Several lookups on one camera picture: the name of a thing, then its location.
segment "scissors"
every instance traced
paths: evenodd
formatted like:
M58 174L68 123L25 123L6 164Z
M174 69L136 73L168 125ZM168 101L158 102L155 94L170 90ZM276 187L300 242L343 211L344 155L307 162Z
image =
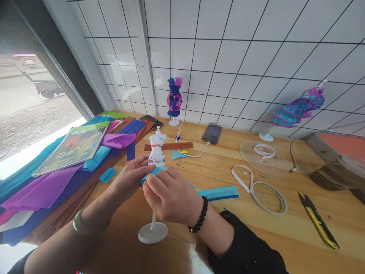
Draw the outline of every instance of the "scissors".
M321 236L322 240L329 245L333 249L339 249L340 246L336 242L335 238L331 234L330 230L324 223L322 217L319 215L316 207L310 200L307 194L304 194L304 198L300 193L298 192L300 201L302 202L305 210L307 211L309 217L311 218L314 226L316 227L319 235Z

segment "black beaded bracelet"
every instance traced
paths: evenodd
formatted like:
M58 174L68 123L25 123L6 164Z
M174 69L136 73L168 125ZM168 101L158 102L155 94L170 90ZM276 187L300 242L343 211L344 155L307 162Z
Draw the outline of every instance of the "black beaded bracelet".
M197 233L200 230L200 227L203 225L203 222L205 220L205 215L206 215L206 211L208 210L208 198L205 196L202 196L203 200L204 200L204 205L203 205L203 210L202 210L202 214L199 217L198 223L194 226L187 226L188 230L191 233Z

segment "hand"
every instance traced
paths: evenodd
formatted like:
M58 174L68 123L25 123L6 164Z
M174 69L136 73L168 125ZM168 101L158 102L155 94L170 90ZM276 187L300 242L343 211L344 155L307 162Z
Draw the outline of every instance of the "hand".
M168 167L149 174L143 183L144 196L154 212L166 222L195 226L203 199L177 170Z
M144 154L130 161L111 184L113 191L122 196L122 202L132 197L143 177L155 169L155 165L147 165L148 157L149 154Z

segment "smartphone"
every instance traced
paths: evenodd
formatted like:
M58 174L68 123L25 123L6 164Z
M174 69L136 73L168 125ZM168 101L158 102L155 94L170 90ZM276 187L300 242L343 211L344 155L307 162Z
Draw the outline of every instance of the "smartphone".
M208 127L205 129L202 140L216 145L218 143L219 136L221 135L221 131L222 126L214 123L209 123Z
M153 130L157 130L157 126L163 127L163 123L160 122L159 120L153 118L151 115L145 115L145 116L141 117L140 120L147 120L147 121L154 122L155 125L152 127Z

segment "person's right hand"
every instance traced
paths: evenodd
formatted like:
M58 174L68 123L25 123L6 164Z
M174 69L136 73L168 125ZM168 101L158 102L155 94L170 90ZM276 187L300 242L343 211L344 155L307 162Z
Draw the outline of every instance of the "person's right hand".
M203 208L203 199L177 170L168 167L149 174L143 184L144 196L163 221L195 226Z

